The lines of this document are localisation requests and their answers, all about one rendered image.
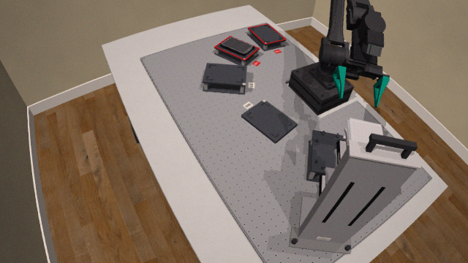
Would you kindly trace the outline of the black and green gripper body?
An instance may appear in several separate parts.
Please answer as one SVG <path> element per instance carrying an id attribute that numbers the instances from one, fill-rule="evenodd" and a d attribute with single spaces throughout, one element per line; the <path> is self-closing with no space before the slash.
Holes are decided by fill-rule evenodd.
<path id="1" fill-rule="evenodd" d="M 382 66 L 354 60 L 351 58 L 346 58 L 342 66 L 347 68 L 345 78 L 351 80 L 358 80 L 359 75 L 363 77 L 372 78 L 372 80 L 375 80 L 378 77 L 377 81 L 382 76 L 390 77 L 390 75 L 385 75 L 382 73 Z"/>

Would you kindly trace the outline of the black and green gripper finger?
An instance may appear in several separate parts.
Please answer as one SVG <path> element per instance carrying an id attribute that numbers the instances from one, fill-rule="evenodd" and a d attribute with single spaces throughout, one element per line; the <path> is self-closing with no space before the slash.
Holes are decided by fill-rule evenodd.
<path id="1" fill-rule="evenodd" d="M 339 93 L 339 99 L 342 100 L 344 93 L 344 83 L 345 83 L 346 67 L 338 66 L 334 73 L 332 74 L 333 81 L 337 87 Z"/>
<path id="2" fill-rule="evenodd" d="M 382 76 L 375 84 L 374 84 L 374 107 L 378 107 L 380 103 L 380 99 L 382 96 L 383 91 L 385 90 L 390 78 L 386 76 Z"/>

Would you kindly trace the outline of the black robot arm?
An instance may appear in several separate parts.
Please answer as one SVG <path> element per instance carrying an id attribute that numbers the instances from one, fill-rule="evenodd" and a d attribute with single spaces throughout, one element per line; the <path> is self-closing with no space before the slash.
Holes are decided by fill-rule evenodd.
<path id="1" fill-rule="evenodd" d="M 381 56 L 384 47 L 386 24 L 381 12 L 375 12 L 369 0 L 347 0 L 347 30 L 352 31 L 349 49 L 350 43 L 344 41 L 343 34 L 344 2 L 331 0 L 328 34 L 321 39 L 320 64 L 309 70 L 309 74 L 328 91 L 336 88 L 332 74 L 346 58 L 377 65 L 377 56 Z"/>

